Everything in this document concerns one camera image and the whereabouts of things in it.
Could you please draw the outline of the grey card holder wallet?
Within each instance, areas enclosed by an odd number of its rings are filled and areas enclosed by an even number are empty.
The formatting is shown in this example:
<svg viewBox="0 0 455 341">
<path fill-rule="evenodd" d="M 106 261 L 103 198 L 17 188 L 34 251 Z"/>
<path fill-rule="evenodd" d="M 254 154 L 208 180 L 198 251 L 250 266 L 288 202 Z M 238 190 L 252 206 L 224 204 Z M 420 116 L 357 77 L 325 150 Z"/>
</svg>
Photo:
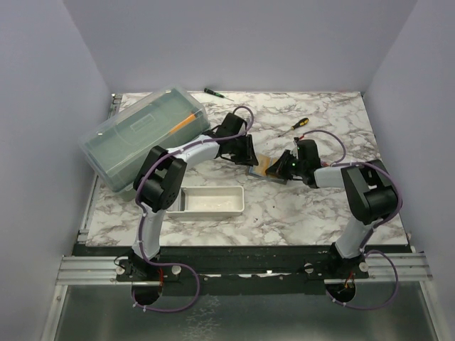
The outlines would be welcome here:
<svg viewBox="0 0 455 341">
<path fill-rule="evenodd" d="M 277 161 L 277 158 L 272 158 L 264 154 L 258 153 L 257 160 L 259 164 L 257 166 L 250 166 L 247 170 L 248 175 L 273 183 L 278 183 L 282 185 L 287 184 L 287 180 L 285 179 L 278 178 L 277 176 L 274 175 L 266 174 L 266 170 Z"/>
</svg>

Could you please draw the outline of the gold tan credit card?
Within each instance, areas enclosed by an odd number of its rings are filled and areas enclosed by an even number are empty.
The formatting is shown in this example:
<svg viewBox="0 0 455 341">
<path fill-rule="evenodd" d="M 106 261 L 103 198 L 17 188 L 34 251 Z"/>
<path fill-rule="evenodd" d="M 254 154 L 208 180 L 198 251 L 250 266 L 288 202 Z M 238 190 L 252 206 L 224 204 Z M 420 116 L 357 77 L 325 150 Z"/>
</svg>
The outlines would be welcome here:
<svg viewBox="0 0 455 341">
<path fill-rule="evenodd" d="M 252 168 L 252 174 L 266 177 L 266 170 L 276 162 L 276 158 L 272 158 L 264 154 L 258 154 L 257 160 L 259 161 L 259 165 Z"/>
</svg>

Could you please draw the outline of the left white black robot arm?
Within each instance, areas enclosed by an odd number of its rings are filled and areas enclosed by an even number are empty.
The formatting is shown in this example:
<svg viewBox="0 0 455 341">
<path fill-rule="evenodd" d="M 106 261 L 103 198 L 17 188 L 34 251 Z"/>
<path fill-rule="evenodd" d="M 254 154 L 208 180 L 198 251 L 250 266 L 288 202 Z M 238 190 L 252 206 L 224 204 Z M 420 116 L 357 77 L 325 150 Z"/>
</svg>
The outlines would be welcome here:
<svg viewBox="0 0 455 341">
<path fill-rule="evenodd" d="M 138 256 L 133 272 L 141 280 L 151 280 L 157 274 L 158 264 L 153 258 L 160 250 L 164 215 L 177 200 L 186 171 L 225 155 L 237 165 L 258 164 L 249 134 L 253 122 L 253 113 L 245 120 L 230 112 L 221 125 L 188 143 L 173 148 L 155 146 L 150 150 L 134 180 L 135 203 L 141 209 L 141 217 L 132 246 Z"/>
</svg>

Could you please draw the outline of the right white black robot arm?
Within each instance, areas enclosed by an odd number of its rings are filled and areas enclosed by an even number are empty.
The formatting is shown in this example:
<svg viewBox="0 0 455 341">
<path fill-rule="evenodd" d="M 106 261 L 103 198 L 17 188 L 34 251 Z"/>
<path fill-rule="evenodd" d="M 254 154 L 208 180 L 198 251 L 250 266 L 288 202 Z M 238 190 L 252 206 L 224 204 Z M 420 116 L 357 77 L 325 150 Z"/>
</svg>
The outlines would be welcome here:
<svg viewBox="0 0 455 341">
<path fill-rule="evenodd" d="M 282 180 L 300 180 L 310 188 L 345 191 L 351 217 L 331 247 L 334 256 L 327 261 L 328 272 L 335 278 L 343 278 L 353 270 L 351 259 L 361 255 L 374 230 L 392 219 L 402 206 L 381 160 L 324 166 L 316 142 L 311 139 L 297 140 L 296 151 L 285 150 L 265 173 Z"/>
</svg>

